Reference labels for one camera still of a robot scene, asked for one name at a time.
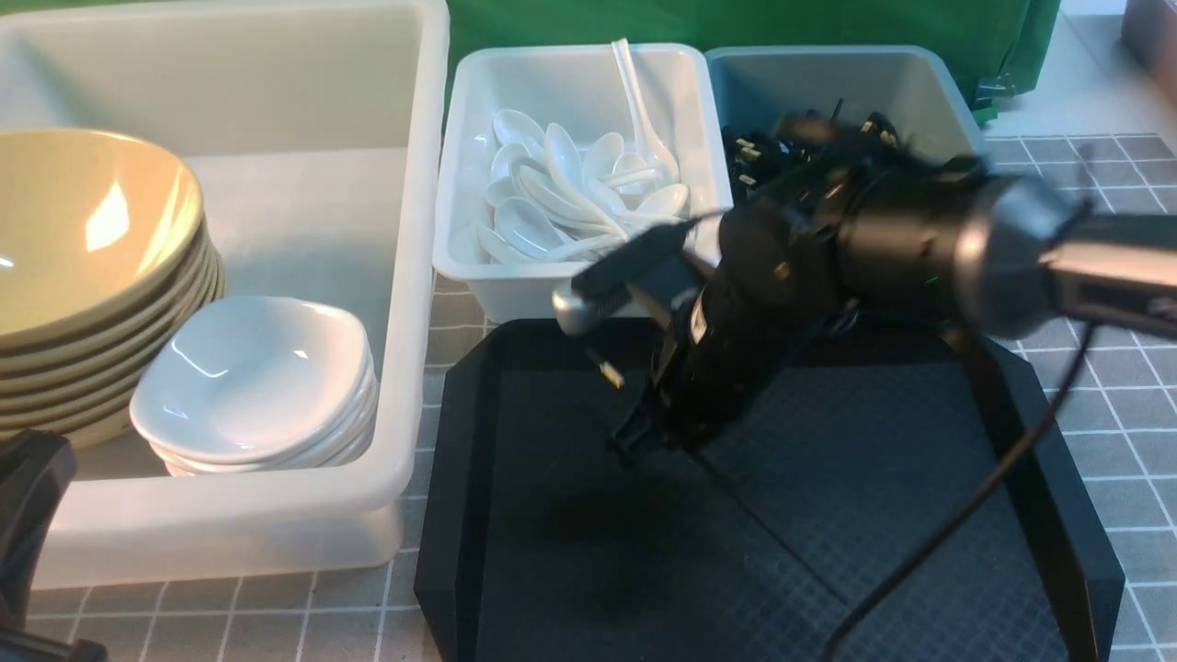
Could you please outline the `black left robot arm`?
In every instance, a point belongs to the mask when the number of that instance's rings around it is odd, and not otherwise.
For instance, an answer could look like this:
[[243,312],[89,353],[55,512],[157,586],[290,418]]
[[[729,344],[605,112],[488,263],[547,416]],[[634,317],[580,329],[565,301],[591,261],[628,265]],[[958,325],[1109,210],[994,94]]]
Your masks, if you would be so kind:
[[1,658],[107,661],[105,646],[67,644],[27,629],[36,564],[56,508],[75,477],[69,441],[41,430],[18,432],[1,446]]

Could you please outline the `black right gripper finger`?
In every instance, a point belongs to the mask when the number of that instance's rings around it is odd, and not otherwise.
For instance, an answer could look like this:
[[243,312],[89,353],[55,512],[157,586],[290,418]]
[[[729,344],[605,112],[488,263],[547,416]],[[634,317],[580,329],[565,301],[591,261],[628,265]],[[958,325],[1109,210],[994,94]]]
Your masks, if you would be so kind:
[[649,455],[680,446],[680,436],[661,404],[634,404],[607,436],[607,451],[621,465],[636,465]]

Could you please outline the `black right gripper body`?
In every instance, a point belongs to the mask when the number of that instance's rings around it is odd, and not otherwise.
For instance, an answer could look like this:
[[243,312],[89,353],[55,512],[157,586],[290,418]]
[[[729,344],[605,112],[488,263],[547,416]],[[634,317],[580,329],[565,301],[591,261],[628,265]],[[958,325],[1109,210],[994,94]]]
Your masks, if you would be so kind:
[[762,304],[714,276],[673,315],[653,353],[645,410],[666,439],[711,439],[825,326],[827,315]]

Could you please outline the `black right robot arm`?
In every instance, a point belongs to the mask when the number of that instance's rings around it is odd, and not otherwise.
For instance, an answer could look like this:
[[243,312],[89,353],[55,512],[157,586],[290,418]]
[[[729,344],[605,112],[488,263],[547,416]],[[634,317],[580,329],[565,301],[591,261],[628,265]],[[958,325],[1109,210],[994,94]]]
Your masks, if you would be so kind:
[[625,461],[698,450],[862,315],[1004,338],[1059,317],[1173,337],[1173,221],[1099,213],[976,155],[929,163],[829,119],[785,117],[779,133],[803,159],[718,216],[714,267],[686,249],[707,213],[616,253],[663,330],[609,439]]

